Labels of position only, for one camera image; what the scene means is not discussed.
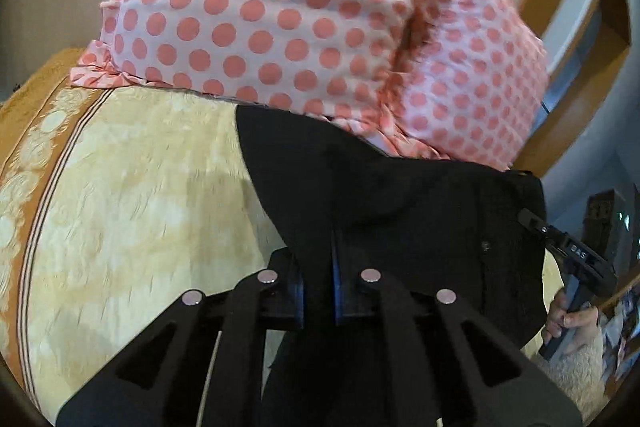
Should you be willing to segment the person's right hand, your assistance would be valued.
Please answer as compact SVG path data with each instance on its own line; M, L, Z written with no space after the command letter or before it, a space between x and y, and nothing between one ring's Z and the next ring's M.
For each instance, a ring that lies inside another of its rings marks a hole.
M565 353L570 355L582 347L590 345L599 334L597 308L589 307L577 312L568 312L565 291L560 289L549 307L546 325L542 329L542 341L546 345L551 339L559 338L562 332L574 332Z

